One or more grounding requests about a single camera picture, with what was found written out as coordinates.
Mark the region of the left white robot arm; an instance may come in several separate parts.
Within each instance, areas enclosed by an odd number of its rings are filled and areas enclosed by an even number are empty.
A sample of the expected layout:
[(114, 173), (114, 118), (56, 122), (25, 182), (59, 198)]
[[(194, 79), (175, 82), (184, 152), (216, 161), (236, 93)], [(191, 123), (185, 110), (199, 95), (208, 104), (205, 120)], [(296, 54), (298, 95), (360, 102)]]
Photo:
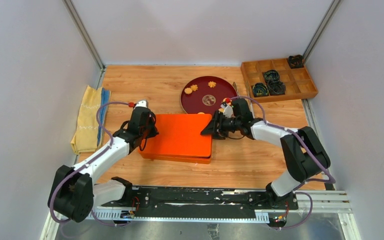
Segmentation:
[(57, 169), (47, 203), (55, 222), (80, 223), (96, 207), (111, 201), (122, 207), (132, 203), (133, 193), (127, 189), (123, 179), (97, 183), (115, 163), (136, 149), (143, 151), (148, 139), (158, 135), (156, 115), (149, 109), (146, 100), (129, 102), (128, 106), (133, 109), (130, 120), (125, 121), (115, 133), (110, 133), (106, 144), (86, 160)]

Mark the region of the orange box lid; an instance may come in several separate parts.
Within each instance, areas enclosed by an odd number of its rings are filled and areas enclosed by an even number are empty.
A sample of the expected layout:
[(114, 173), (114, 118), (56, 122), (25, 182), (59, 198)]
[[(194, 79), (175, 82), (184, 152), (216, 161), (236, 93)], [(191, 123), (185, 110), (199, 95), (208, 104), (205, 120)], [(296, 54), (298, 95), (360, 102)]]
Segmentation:
[(199, 159), (207, 163), (212, 155), (211, 135), (201, 135), (210, 123), (211, 114), (157, 114), (158, 135), (149, 138), (144, 150), (139, 150), (143, 158), (177, 158), (180, 161)]

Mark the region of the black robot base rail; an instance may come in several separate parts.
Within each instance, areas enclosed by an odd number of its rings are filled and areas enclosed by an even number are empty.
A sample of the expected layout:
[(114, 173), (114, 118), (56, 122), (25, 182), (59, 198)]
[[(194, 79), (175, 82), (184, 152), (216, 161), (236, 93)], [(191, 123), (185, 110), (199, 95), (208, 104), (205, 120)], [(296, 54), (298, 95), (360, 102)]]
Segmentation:
[(262, 223), (298, 210), (289, 194), (278, 203), (263, 189), (133, 186), (131, 198), (96, 207), (87, 219), (119, 222)]

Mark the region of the orange cookie box tray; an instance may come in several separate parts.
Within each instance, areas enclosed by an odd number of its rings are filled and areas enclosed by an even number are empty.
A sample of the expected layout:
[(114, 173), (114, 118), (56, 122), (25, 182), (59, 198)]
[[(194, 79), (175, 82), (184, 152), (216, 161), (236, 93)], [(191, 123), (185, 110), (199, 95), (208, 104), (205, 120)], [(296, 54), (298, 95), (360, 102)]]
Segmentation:
[(149, 160), (162, 160), (162, 161), (172, 161), (172, 162), (182, 162), (182, 163), (194, 163), (194, 164), (210, 164), (212, 156), (209, 157), (198, 157), (198, 156), (168, 156), (168, 155), (158, 155), (151, 154), (139, 151), (139, 154), (144, 159)]

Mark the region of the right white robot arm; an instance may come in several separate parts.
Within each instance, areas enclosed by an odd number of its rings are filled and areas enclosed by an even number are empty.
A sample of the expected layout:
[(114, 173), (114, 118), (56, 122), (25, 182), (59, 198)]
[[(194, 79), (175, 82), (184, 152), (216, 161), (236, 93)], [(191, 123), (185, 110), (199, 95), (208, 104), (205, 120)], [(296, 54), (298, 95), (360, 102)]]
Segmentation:
[(240, 132), (243, 137), (263, 141), (282, 149), (286, 170), (265, 188), (266, 204), (278, 209), (286, 197), (307, 182), (316, 182), (316, 175), (324, 173), (328, 178), (321, 182), (334, 184), (329, 173), (331, 160), (313, 128), (285, 127), (271, 123), (263, 117), (254, 117), (248, 101), (250, 97), (226, 98), (216, 110), (202, 136), (224, 140), (229, 133)]

